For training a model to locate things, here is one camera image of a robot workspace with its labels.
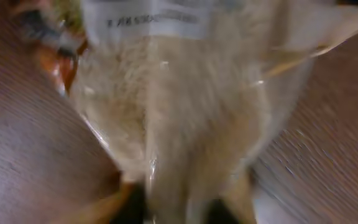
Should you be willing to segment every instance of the clear plastic packaging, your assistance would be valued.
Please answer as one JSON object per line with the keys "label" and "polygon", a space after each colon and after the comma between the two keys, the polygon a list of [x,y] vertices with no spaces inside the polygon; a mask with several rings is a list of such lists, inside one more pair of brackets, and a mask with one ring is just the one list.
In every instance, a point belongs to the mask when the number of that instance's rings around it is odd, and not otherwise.
{"label": "clear plastic packaging", "polygon": [[249,220],[231,194],[239,177],[285,124],[313,57],[358,32],[357,7],[311,0],[81,5],[75,31],[48,25],[59,41],[42,41],[39,61],[122,181],[145,183],[157,223],[202,223],[225,195]]}

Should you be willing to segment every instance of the bag of rice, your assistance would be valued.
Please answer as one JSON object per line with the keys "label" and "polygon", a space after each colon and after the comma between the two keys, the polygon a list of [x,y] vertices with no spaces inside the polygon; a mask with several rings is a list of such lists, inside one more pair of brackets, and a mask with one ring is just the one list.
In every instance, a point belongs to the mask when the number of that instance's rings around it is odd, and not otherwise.
{"label": "bag of rice", "polygon": [[154,221],[173,224],[204,223],[219,197],[255,222],[246,167],[313,57],[358,32],[358,7],[313,0],[34,0],[15,13],[122,182],[145,184]]}

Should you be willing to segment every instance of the wood grain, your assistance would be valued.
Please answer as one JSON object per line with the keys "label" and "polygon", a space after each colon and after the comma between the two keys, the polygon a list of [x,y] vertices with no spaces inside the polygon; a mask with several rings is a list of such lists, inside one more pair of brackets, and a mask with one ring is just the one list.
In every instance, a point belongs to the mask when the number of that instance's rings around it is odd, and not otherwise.
{"label": "wood grain", "polygon": [[[35,68],[0,0],[0,223],[45,223],[115,191],[118,173]],[[260,223],[358,223],[358,36],[321,57],[255,164]]]}

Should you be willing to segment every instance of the food package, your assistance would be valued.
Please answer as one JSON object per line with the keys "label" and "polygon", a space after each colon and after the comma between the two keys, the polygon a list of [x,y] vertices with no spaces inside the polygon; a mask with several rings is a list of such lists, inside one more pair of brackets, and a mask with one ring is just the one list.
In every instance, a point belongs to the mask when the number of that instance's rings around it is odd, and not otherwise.
{"label": "food package", "polygon": [[173,224],[203,223],[221,197],[253,220],[236,197],[246,167],[314,58],[358,33],[358,7],[314,0],[23,0],[13,13],[122,182]]}

